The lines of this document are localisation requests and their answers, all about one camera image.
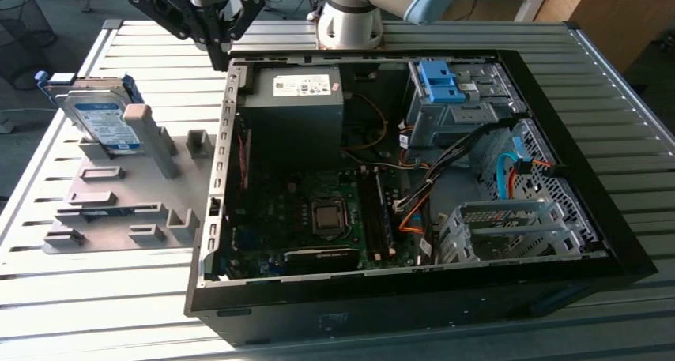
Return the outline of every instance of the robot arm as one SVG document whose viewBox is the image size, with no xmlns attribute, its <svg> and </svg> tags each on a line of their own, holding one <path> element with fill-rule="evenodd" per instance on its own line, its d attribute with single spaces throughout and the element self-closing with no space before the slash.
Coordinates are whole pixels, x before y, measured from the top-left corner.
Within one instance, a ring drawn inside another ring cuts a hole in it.
<svg viewBox="0 0 675 361">
<path fill-rule="evenodd" d="M 451 0 L 327 0 L 319 20 L 319 43 L 327 49 L 368 49 L 380 45 L 383 9 L 412 24 L 429 24 Z"/>
<path fill-rule="evenodd" d="M 230 42 L 253 22 L 264 0 L 240 0 L 241 10 L 224 18 L 229 0 L 128 0 L 180 39 L 190 38 L 206 50 L 216 70 L 229 64 Z M 413 24 L 437 20 L 451 0 L 328 0 L 317 24 L 325 49 L 368 49 L 381 42 L 379 8 Z"/>
<path fill-rule="evenodd" d="M 190 38 L 206 50 L 216 70 L 229 64 L 230 42 L 250 26 L 264 0 L 240 0 L 241 10 L 222 16 L 229 0 L 128 0 L 137 9 L 180 39 Z"/>
</svg>

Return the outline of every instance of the motherboard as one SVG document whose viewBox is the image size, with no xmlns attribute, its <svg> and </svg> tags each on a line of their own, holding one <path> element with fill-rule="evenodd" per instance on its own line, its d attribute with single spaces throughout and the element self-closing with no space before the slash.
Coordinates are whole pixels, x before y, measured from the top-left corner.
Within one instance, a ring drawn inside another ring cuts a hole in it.
<svg viewBox="0 0 675 361">
<path fill-rule="evenodd" d="M 393 168 L 258 173 L 233 227 L 234 278 L 412 265 L 416 239 L 391 223 L 400 197 Z"/>
</svg>

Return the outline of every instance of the ram slot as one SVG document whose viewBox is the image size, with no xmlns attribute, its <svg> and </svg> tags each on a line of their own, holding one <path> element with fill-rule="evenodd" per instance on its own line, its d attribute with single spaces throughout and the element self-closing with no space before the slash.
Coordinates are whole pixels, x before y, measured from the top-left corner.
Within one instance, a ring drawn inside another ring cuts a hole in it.
<svg viewBox="0 0 675 361">
<path fill-rule="evenodd" d="M 395 254 L 389 212 L 376 170 L 357 175 L 361 221 L 368 259 L 380 261 Z"/>
</svg>

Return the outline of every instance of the floor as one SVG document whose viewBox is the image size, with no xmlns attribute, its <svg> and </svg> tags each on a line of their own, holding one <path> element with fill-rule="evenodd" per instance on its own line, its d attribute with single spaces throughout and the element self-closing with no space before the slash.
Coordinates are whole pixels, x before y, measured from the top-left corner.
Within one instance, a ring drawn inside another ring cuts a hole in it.
<svg viewBox="0 0 675 361">
<path fill-rule="evenodd" d="M 96 39 L 102 22 L 109 18 L 145 20 L 144 15 L 125 0 L 92 0 L 92 13 L 81 13 L 84 0 L 37 0 L 49 19 L 58 41 L 45 49 L 54 69 L 74 72 L 78 69 L 89 47 Z M 261 20 L 303 20 L 309 7 L 307 0 L 274 0 L 270 7 L 278 12 L 262 12 Z M 625 73 L 627 81 L 643 88 L 641 97 L 663 122 L 675 128 L 675 110 L 671 109 L 671 91 L 675 85 L 675 51 L 661 53 L 656 46 L 643 52 L 635 65 Z M 40 91 L 17 92 L 0 79 L 0 115 L 6 110 L 25 108 L 52 108 Z M 12 119 L 16 129 L 12 134 L 0 135 L 0 210 L 2 200 L 10 195 L 21 177 L 44 130 L 53 114 L 48 111 L 12 111 L 5 116 Z"/>
</svg>

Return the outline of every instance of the aluminum profile table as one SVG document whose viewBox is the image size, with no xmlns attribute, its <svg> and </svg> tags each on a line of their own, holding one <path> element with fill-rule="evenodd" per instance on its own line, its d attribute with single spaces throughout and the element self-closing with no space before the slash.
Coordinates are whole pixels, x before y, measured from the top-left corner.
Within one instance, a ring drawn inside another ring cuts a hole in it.
<svg viewBox="0 0 675 361">
<path fill-rule="evenodd" d="M 206 54 L 150 22 L 117 24 L 104 26 L 81 75 L 129 73 L 169 133 L 214 133 L 224 74 Z M 304 22 L 258 21 L 246 33 L 237 48 L 315 48 Z M 537 320 L 233 349 L 182 315 L 189 248 L 42 253 L 81 157 L 58 112 L 0 216 L 0 359 L 675 359 L 675 141 L 581 32 L 391 22 L 385 43 L 521 52 L 659 273 Z"/>
</svg>

